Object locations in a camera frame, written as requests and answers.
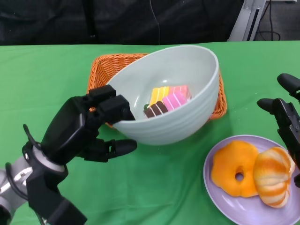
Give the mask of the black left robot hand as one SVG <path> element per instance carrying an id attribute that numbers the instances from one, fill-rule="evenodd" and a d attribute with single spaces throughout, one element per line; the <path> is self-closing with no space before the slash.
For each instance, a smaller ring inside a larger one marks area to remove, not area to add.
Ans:
<path id="1" fill-rule="evenodd" d="M 103 124 L 134 120 L 129 102 L 117 95 L 111 85 L 92 89 L 84 96 L 69 98 L 50 123 L 41 142 L 41 150 L 52 162 L 64 165 L 74 157 L 86 161 L 107 162 L 136 150 L 132 139 L 98 139 Z"/>

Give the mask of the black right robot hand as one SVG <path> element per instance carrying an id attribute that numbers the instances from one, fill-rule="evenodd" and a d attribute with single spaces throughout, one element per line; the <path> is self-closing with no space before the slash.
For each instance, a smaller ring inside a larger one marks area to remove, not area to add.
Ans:
<path id="1" fill-rule="evenodd" d="M 277 77 L 278 83 L 295 99 L 300 99 L 299 78 L 281 73 Z M 274 115 L 278 124 L 278 133 L 287 147 L 288 153 L 297 167 L 300 166 L 300 115 L 292 103 L 281 98 L 261 98 L 257 105 Z"/>

